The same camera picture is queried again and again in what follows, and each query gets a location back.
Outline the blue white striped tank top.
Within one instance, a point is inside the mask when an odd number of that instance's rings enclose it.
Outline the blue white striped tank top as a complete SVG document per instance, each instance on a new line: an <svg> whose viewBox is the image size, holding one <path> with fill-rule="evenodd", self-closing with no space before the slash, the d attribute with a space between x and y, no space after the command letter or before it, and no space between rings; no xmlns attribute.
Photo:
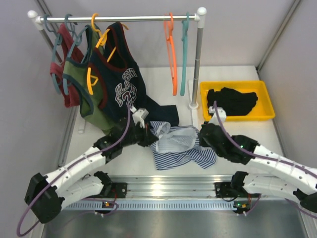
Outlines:
<svg viewBox="0 0 317 238"><path fill-rule="evenodd" d="M192 125L171 126L168 122L152 121L151 132L158 138L150 145L158 171L171 170L189 162L208 169L216 163L216 153L200 145L199 130Z"/></svg>

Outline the orange plastic hanger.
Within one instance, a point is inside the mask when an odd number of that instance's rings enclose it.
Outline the orange plastic hanger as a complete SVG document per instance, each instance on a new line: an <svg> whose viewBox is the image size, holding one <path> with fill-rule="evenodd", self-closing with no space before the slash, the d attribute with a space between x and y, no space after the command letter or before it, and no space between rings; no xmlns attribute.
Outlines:
<svg viewBox="0 0 317 238"><path fill-rule="evenodd" d="M173 86L172 94L173 96L176 96L177 89L178 89L178 76L177 76L176 51L175 51L174 38L173 38L174 20L173 20L172 12L170 12L168 16L170 17L170 19L165 20L163 22L163 26L164 26L165 41L167 46L167 54L169 59L171 80L172 80L172 86Z"/></svg>

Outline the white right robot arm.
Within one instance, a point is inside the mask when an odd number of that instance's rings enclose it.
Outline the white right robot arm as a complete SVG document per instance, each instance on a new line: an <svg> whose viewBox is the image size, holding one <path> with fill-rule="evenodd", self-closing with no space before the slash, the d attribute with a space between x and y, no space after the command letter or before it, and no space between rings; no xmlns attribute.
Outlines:
<svg viewBox="0 0 317 238"><path fill-rule="evenodd" d="M236 196L262 194L280 197L317 211L317 170L272 152L244 135L229 136L220 125L204 123L200 144L210 147L221 158L269 173L253 175L238 171L232 176L231 191Z"/></svg>

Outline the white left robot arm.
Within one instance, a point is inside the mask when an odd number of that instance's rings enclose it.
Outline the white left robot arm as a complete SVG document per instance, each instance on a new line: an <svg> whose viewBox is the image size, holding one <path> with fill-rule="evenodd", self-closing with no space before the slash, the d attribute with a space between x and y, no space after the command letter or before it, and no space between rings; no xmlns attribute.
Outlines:
<svg viewBox="0 0 317 238"><path fill-rule="evenodd" d="M121 155L124 147L134 144L148 147L158 141L150 128L149 123L141 125L123 118L108 135L69 164L46 175L33 175L24 200L39 222L52 221L68 205L84 198L110 195L112 181L106 173L96 172L88 179L83 177Z"/></svg>

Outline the navy basketball tank top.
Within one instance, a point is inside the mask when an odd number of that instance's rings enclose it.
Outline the navy basketball tank top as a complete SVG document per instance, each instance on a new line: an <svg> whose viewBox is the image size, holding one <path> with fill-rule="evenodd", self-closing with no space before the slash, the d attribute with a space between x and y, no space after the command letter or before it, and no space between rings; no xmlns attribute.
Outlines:
<svg viewBox="0 0 317 238"><path fill-rule="evenodd" d="M114 122L127 116L127 106L134 106L149 112L147 121L179 125L175 105L161 106L147 95L140 69L129 51L123 25L115 22L107 29L104 51L93 50L89 62L103 89L99 108Z"/></svg>

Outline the teal plastic hanger right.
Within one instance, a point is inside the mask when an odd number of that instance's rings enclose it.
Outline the teal plastic hanger right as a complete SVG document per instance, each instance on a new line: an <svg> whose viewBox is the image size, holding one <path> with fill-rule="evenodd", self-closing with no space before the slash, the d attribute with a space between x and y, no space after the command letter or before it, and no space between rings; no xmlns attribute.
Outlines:
<svg viewBox="0 0 317 238"><path fill-rule="evenodd" d="M186 13L186 19L182 20L182 78L180 96L185 95L186 89L186 71L187 71L187 55L188 55L188 29L189 29L189 12Z"/></svg>

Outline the maroon tank top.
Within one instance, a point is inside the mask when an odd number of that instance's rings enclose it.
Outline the maroon tank top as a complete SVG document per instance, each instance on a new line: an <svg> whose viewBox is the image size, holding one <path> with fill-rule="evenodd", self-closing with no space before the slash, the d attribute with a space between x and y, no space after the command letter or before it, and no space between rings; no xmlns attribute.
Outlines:
<svg viewBox="0 0 317 238"><path fill-rule="evenodd" d="M68 51L70 50L71 45L73 44L74 40L71 36L70 32L67 30L66 25L62 23L57 31L61 37L61 48L63 52L62 63L53 63L50 65L50 76L51 73L55 73L57 77L57 82L60 84L59 88L61 90L61 95L64 97L64 105L66 108L71 108L80 105L79 93L77 92L76 88L73 85L68 87L69 95L65 95L63 85L62 85L62 74L65 67L65 61Z"/></svg>

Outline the teal hanger under green top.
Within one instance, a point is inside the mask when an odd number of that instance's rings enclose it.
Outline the teal hanger under green top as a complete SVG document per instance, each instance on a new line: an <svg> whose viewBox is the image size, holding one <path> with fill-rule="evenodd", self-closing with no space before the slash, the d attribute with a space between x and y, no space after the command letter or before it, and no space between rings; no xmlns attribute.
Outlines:
<svg viewBox="0 0 317 238"><path fill-rule="evenodd" d="M88 26L89 26L89 25L86 25L77 34L75 25L77 25L78 23L77 22L71 22L69 20L69 18L72 17L72 16L73 16L72 14L68 13L68 14L65 15L65 19L64 19L64 23L66 25L67 30L70 31L70 33L72 34L72 37L75 37L75 40L74 40L73 44L71 45L70 50L67 53L64 69L66 69L66 62L67 62L68 59L71 59L75 47L79 47L82 44L82 42L83 42L83 33L86 33L86 35L87 35L86 31L87 31ZM88 51L86 51L83 54L83 58L81 60L81 63L84 62L87 59L88 59ZM65 95L69 95L68 87L71 85L71 83L68 83L67 79L64 78L64 76L63 76L63 80L62 80L62 85L63 85L63 89L64 89Z"/></svg>

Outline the teal hanger under maroon top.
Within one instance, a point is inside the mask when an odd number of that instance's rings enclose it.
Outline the teal hanger under maroon top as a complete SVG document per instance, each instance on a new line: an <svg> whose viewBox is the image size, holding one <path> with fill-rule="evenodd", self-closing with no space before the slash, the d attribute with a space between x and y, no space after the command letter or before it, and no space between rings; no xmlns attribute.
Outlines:
<svg viewBox="0 0 317 238"><path fill-rule="evenodd" d="M62 41L62 37L59 33L57 33L57 31L53 27L49 27L48 17L49 17L48 14L44 15L44 25L49 32L51 32L55 35L55 42L53 44L52 60L51 60L51 64L53 64L53 63L55 63L55 60L58 58L57 47L60 46L61 41ZM53 85L54 85L56 92L58 94L61 94L61 90L59 88L60 84L57 82L57 77L56 77L56 74L54 72L51 73L51 78L52 78Z"/></svg>

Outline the black folded garment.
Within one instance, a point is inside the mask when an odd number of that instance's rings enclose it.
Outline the black folded garment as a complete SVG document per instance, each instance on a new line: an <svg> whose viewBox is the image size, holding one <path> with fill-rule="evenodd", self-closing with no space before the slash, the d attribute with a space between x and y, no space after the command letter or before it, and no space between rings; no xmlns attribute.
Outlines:
<svg viewBox="0 0 317 238"><path fill-rule="evenodd" d="M256 106L258 97L255 92L241 93L235 89L223 87L220 91L211 89L207 94L208 107L214 101L226 111L227 116L246 116Z"/></svg>

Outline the yellow plastic tray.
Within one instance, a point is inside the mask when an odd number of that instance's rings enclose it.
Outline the yellow plastic tray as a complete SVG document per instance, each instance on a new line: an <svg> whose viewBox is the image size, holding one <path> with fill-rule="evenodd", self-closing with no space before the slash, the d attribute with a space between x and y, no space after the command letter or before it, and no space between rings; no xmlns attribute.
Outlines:
<svg viewBox="0 0 317 238"><path fill-rule="evenodd" d="M208 111L207 95L213 89L220 91L222 88L231 88L241 93L255 92L258 100L255 107L246 116L228 116L227 121L261 121L275 117L269 93L263 81L206 81L200 83L202 114L206 121L211 119Z"/></svg>

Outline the silver white clothes rack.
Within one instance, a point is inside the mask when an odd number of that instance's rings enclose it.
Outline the silver white clothes rack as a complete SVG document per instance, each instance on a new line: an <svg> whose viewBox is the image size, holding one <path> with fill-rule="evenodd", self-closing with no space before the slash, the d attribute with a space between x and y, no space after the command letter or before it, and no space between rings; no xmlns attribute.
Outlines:
<svg viewBox="0 0 317 238"><path fill-rule="evenodd" d="M191 112L192 124L198 126L198 107L197 94L199 87L199 72L200 72L200 61L201 61L201 51L202 51L202 40L203 31L206 22L207 9L205 7L199 7L197 12L193 15L189 15L190 21L195 21L197 23L197 37L196 37L196 52L195 52L195 63L194 63L194 76L193 80L186 82L189 85L190 102L189 110ZM46 40L48 46L53 48L53 43L49 39L47 33L45 32L44 17L39 16L34 10L30 10L27 13L28 18L33 22L37 30L42 34L42 37ZM48 17L49 23L62 23L65 17ZM70 17L71 22L91 22L92 17ZM158 16L111 16L103 17L97 16L95 22L164 22L170 19L167 15ZM186 15L173 15L173 20L182 21L186 19Z"/></svg>

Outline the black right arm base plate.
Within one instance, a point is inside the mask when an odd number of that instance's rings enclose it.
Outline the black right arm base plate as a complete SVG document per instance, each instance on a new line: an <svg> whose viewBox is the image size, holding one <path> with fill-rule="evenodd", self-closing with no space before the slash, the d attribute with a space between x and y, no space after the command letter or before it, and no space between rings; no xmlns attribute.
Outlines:
<svg viewBox="0 0 317 238"><path fill-rule="evenodd" d="M243 189L235 189L231 186L231 182L216 182L214 184L217 198L247 198L248 193Z"/></svg>

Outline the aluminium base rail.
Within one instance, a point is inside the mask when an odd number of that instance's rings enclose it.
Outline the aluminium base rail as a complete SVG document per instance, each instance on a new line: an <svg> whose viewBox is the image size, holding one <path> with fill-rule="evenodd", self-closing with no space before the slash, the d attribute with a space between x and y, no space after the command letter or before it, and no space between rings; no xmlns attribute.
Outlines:
<svg viewBox="0 0 317 238"><path fill-rule="evenodd" d="M91 196L68 205L64 210L81 211L203 211L232 210L245 214L254 208L250 201L274 198L248 194L247 198L217 198L214 184L231 182L228 176L207 177L116 177L114 182L127 183L125 198Z"/></svg>

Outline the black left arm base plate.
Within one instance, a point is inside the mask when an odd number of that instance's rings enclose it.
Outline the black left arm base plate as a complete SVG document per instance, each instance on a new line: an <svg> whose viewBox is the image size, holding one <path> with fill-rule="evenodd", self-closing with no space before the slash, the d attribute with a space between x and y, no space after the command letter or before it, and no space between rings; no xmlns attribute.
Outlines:
<svg viewBox="0 0 317 238"><path fill-rule="evenodd" d="M99 198L125 198L127 194L127 183L113 182L106 185L98 195Z"/></svg>

